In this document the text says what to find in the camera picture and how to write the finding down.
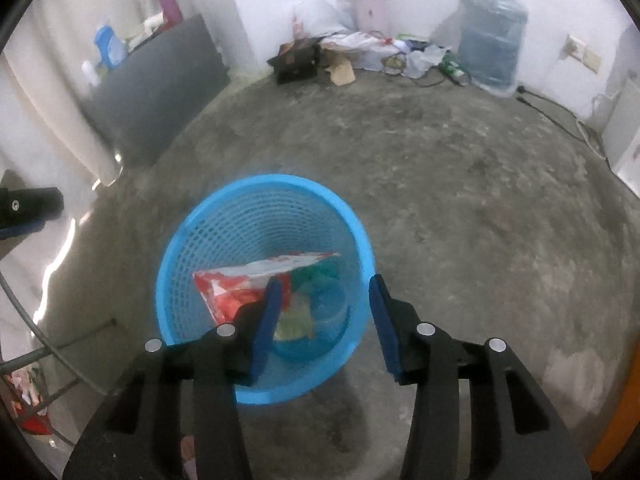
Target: orange object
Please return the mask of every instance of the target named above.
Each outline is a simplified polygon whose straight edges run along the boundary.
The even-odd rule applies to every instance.
[[[589,469],[601,472],[622,451],[626,441],[640,424],[640,340],[631,365],[631,372],[609,425],[591,453]]]

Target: blue bottle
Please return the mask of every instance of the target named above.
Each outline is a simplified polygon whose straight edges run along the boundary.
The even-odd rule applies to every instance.
[[[113,70],[127,58],[126,47],[109,25],[98,29],[98,32],[95,33],[94,43],[100,51],[102,62],[109,70]]]
[[[513,91],[529,13],[517,0],[460,0],[458,60],[475,85]]]

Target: pile of clutter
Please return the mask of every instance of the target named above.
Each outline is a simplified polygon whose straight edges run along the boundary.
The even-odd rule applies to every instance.
[[[349,6],[340,0],[305,0],[294,8],[294,41],[268,61],[280,84],[314,77],[318,66],[337,86],[354,82],[354,69],[420,79],[438,67],[455,83],[468,82],[450,48],[405,34],[392,39],[378,31],[354,32]]]

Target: concrete floor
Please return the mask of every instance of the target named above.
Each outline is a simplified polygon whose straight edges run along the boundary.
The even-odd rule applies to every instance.
[[[535,111],[449,82],[420,89],[358,73],[342,88],[323,77],[278,87],[268,78],[216,99],[154,167],[126,169],[101,190],[52,278],[44,330],[64,340],[115,317],[118,327],[67,352],[113,383],[157,334],[154,281],[174,229],[209,193],[268,172],[343,197],[391,293],[455,338],[505,339],[592,449],[638,336],[640,202]],[[50,376],[68,378],[59,367]],[[397,478],[414,393],[386,373],[371,326],[315,391],[241,409],[255,477]],[[60,429],[77,436],[99,399],[77,387],[58,408]]]

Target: beige curtain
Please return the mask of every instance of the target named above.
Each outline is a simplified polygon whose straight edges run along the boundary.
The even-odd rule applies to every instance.
[[[177,1],[185,17],[193,14],[191,0]],[[158,0],[34,0],[4,49],[17,92],[55,142],[105,184],[120,168],[82,114],[80,102],[90,92],[82,62],[99,62],[94,36],[102,25],[127,38],[160,10]]]

